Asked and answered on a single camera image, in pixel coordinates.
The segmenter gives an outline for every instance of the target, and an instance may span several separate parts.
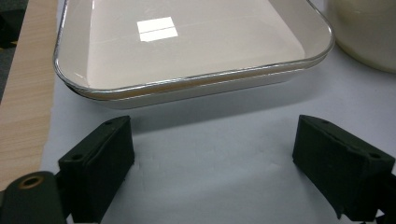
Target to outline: white tray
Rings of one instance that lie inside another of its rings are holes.
[[[306,0],[66,0],[54,65],[78,94],[131,108],[285,81],[332,45]]]

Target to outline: wooden surface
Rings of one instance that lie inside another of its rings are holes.
[[[0,190],[36,171],[50,127],[56,0],[30,0],[0,105]]]

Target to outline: white container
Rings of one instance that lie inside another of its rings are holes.
[[[76,93],[132,108],[285,81],[332,45],[306,0],[66,0],[54,65]]]
[[[396,73],[396,1],[326,0],[337,44],[373,68]]]

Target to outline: black object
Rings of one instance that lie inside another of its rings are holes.
[[[129,117],[111,119],[60,160],[61,171],[36,172],[11,183],[0,223],[100,222],[134,163]]]
[[[25,10],[0,12],[0,48],[15,48],[20,36]]]
[[[396,216],[395,159],[324,119],[301,115],[294,163],[326,197],[340,218],[383,223]]]

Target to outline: hole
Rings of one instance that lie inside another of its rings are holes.
[[[371,157],[373,157],[373,158],[376,158],[376,159],[381,158],[381,156],[378,155],[378,154],[376,154],[376,153],[369,153],[369,155],[370,155]]]
[[[72,160],[73,161],[78,161],[78,160],[80,160],[82,158],[82,155],[81,154],[76,154],[76,155],[74,155],[73,157],[72,157]]]
[[[22,182],[19,184],[20,189],[31,189],[38,185],[40,185],[44,180],[43,176],[40,175],[33,175],[26,177]]]

